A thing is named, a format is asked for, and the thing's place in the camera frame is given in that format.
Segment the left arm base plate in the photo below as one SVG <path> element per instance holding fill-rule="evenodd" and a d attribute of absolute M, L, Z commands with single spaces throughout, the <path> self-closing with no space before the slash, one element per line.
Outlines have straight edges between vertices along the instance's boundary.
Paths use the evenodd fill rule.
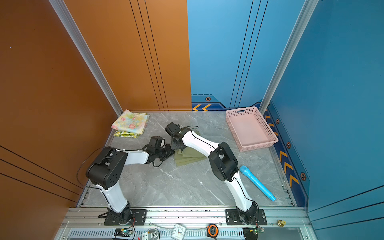
<path fill-rule="evenodd" d="M 99 215 L 99 218 L 104 218 L 105 226 L 143 226 L 147 218 L 146 209 L 129 209 L 122 213 L 115 213 L 112 210 Z"/>

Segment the orange black tape measure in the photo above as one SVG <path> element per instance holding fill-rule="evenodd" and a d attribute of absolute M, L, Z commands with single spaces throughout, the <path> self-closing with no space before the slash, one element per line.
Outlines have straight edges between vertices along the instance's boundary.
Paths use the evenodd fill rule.
<path fill-rule="evenodd" d="M 207 237 L 216 240 L 219 235 L 219 228 L 215 224 L 207 226 Z"/>

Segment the white square clock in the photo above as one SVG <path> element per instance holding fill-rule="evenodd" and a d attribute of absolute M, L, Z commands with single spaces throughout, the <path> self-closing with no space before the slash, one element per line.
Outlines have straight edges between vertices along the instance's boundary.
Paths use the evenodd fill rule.
<path fill-rule="evenodd" d="M 171 238 L 173 240 L 183 240 L 186 234 L 187 228 L 181 224 L 175 224 L 172 230 Z"/>

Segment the lemon print skirt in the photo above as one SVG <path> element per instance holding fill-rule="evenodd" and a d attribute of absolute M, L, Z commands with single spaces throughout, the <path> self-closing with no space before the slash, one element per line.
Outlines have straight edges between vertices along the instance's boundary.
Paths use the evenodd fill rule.
<path fill-rule="evenodd" d="M 127 131 L 115 131 L 114 137 L 120 137 L 120 138 L 138 138 L 140 134 L 136 133 L 130 133 Z"/>

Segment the brass round knob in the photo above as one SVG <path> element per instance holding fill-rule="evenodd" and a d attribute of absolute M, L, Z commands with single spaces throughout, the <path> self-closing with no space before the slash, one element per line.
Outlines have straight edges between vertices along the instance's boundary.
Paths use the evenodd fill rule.
<path fill-rule="evenodd" d="M 287 224 L 287 222 L 284 221 L 284 220 L 278 220 L 277 224 L 278 224 L 279 227 L 284 227 Z"/>

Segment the olive green skirt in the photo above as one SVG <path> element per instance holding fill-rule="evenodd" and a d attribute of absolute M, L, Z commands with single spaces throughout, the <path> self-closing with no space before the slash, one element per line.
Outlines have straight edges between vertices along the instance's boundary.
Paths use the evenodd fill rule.
<path fill-rule="evenodd" d="M 176 150 L 174 159 L 176 166 L 180 167 L 205 160 L 207 157 L 193 148 L 186 147 L 183 150 Z"/>

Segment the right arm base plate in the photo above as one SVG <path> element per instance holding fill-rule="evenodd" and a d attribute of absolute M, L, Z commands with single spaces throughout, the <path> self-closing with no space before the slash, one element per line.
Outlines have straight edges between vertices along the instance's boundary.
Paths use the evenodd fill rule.
<path fill-rule="evenodd" d="M 225 214 L 226 214 L 226 222 L 228 226 L 247 225 L 241 221 L 241 218 L 237 209 L 226 209 Z M 259 225 L 259 226 L 266 226 L 267 224 L 268 224 L 267 217 L 263 209 L 259 209 L 254 220 L 251 223 L 249 223 L 249 225 Z"/>

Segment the green circuit board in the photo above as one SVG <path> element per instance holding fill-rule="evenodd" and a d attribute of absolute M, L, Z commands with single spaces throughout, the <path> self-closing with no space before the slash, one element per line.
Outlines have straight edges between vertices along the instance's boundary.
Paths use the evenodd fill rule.
<path fill-rule="evenodd" d="M 114 231 L 114 239 L 116 240 L 131 240 L 135 235 L 133 229 L 116 228 Z"/>

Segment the white power plug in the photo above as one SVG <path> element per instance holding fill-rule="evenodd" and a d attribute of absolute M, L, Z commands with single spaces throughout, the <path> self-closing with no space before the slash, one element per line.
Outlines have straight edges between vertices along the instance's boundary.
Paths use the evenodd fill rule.
<path fill-rule="evenodd" d="M 156 228 L 148 229 L 141 234 L 141 240 L 159 240 L 159 239 L 160 239 L 160 231 Z"/>

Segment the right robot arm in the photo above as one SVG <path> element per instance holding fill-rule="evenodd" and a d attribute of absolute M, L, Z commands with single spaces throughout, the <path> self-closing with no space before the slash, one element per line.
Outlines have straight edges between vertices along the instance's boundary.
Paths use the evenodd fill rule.
<path fill-rule="evenodd" d="M 213 174 L 229 188 L 236 203 L 241 222 L 251 225 L 256 221 L 259 206 L 248 194 L 242 183 L 238 160 L 230 146 L 225 143 L 209 141 L 194 132 L 190 127 L 180 127 L 171 122 L 165 127 L 176 149 L 192 148 L 209 159 Z"/>

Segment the pink plastic basket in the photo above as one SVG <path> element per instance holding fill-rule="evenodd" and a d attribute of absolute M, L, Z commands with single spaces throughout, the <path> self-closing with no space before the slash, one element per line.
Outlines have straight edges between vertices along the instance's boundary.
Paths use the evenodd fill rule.
<path fill-rule="evenodd" d="M 227 110 L 226 121 L 240 152 L 269 148 L 279 141 L 257 107 Z"/>

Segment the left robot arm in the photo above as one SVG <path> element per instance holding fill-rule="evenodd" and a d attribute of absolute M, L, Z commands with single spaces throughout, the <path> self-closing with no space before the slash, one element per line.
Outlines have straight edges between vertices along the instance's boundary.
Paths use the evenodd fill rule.
<path fill-rule="evenodd" d="M 105 225 L 127 225 L 134 218 L 129 201 L 124 197 L 120 177 L 125 166 L 147 165 L 161 162 L 175 154 L 165 139 L 153 136 L 141 149 L 125 150 L 104 147 L 86 171 L 86 177 L 96 186 L 108 204 L 108 212 L 100 215 Z"/>

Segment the pastel floral skirt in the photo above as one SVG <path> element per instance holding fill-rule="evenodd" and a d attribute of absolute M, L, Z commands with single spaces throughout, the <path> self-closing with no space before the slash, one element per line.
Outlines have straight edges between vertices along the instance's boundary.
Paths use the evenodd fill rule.
<path fill-rule="evenodd" d="M 132 113 L 125 110 L 112 124 L 111 128 L 116 131 L 124 131 L 142 135 L 150 119 L 147 113 Z"/>

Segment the light blue plastic tube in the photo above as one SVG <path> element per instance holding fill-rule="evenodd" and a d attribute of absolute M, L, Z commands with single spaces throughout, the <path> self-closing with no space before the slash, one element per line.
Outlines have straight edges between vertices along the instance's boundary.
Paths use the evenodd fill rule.
<path fill-rule="evenodd" d="M 261 183 L 261 181 L 246 166 L 240 167 L 240 172 L 247 177 L 269 200 L 274 202 L 276 197 Z"/>

